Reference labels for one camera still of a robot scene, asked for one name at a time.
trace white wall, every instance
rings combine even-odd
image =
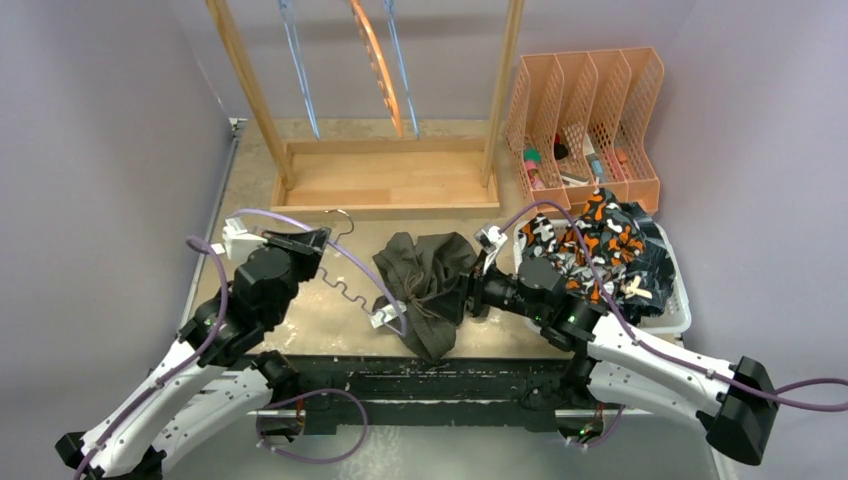
[[[165,0],[0,10],[0,476],[70,478],[174,334],[229,124]]]
[[[846,376],[848,4],[699,1],[665,56],[649,153],[681,260],[688,344],[777,385]],[[841,403],[845,389],[793,395]],[[782,408],[745,478],[844,478],[848,414]]]
[[[204,2],[170,0],[228,115],[252,117]],[[306,117],[276,0],[229,0],[276,117]],[[318,117],[387,118],[347,0],[292,0]],[[394,67],[381,0],[362,5]],[[507,0],[397,0],[397,29],[416,114],[486,118]],[[695,0],[527,0],[518,53],[653,45],[675,37]],[[392,70],[406,117],[400,75]]]

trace orange desk organizer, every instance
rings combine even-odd
[[[644,137],[663,73],[653,48],[522,56],[506,138],[525,201],[555,200],[580,210],[592,191],[605,187],[621,201],[639,202],[655,213],[660,182],[645,153]],[[553,158],[555,134],[568,148],[560,160]],[[583,148],[586,135],[603,171],[600,182]],[[531,188],[524,168],[525,143],[542,157],[540,173],[546,188]],[[564,184],[560,170],[589,184]]]

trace wooden frame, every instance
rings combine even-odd
[[[357,218],[498,214],[494,158],[524,0],[509,2],[485,136],[295,142],[277,133],[227,0],[206,5],[277,165],[271,210],[303,216],[343,208]]]

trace white bracket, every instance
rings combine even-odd
[[[506,234],[501,232],[500,228],[494,225],[486,225],[474,234],[474,239],[477,240],[477,243],[486,252],[486,261],[483,264],[483,273],[486,273],[489,267],[494,265],[495,259],[498,258],[498,254],[503,249],[503,246],[506,245],[508,238]]]

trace white plastic basket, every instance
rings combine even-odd
[[[521,265],[521,246],[518,244],[518,232],[527,222],[519,222],[512,233],[512,251],[515,254],[515,271],[518,271],[518,266]],[[554,226],[554,232],[557,236],[564,234],[568,228],[568,220],[551,220]],[[641,330],[644,330],[651,335],[659,334],[675,334],[683,333],[692,325],[692,312],[689,311],[689,297],[686,295],[686,287],[683,286],[683,277],[680,275],[680,267],[677,265],[677,257],[674,256],[674,249],[671,248],[671,242],[668,241],[668,236],[665,230],[659,225],[657,229],[665,241],[668,253],[671,255],[671,263],[674,264],[674,293],[668,299],[665,305],[665,312],[659,317],[642,317],[642,323],[639,325]],[[538,330],[532,322],[528,325],[535,330]]]

